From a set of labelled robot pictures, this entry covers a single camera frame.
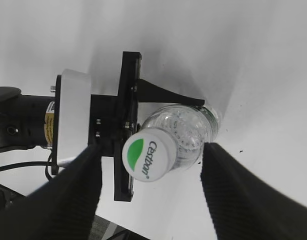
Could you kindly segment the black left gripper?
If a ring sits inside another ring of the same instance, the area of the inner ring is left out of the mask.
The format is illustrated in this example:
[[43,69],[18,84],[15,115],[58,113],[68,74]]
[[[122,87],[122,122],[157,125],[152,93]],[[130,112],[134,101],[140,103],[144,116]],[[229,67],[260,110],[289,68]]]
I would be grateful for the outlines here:
[[123,52],[117,95],[91,95],[88,142],[101,145],[102,156],[113,158],[113,199],[116,202],[130,202],[133,198],[134,179],[124,167],[122,151],[127,139],[137,131],[138,101],[188,106],[205,104],[203,99],[180,95],[139,79],[141,60],[140,52]]

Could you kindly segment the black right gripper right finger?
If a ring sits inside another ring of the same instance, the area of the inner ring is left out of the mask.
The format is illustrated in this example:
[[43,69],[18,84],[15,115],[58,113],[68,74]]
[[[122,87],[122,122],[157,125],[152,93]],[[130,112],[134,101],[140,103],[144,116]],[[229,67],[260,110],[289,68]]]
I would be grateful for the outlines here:
[[307,240],[307,207],[277,191],[217,143],[205,143],[202,189],[219,240]]

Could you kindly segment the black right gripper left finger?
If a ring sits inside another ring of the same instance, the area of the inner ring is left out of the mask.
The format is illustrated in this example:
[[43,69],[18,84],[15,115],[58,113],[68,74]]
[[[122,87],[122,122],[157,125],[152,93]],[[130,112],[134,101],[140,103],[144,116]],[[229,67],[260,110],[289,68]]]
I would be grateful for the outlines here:
[[102,149],[89,145],[59,175],[0,211],[0,240],[87,240],[102,189]]

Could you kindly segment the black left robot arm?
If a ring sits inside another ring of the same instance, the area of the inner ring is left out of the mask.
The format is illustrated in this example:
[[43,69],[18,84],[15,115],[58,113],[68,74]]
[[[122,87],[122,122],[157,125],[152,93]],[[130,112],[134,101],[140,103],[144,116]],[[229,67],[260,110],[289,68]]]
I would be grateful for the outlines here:
[[183,96],[140,77],[139,52],[122,54],[117,95],[91,93],[89,75],[66,69],[51,87],[54,96],[24,95],[17,87],[0,86],[0,153],[50,149],[45,171],[57,175],[88,145],[102,144],[114,164],[114,200],[130,202],[133,178],[122,161],[126,140],[139,129],[139,103],[202,106],[204,100]]

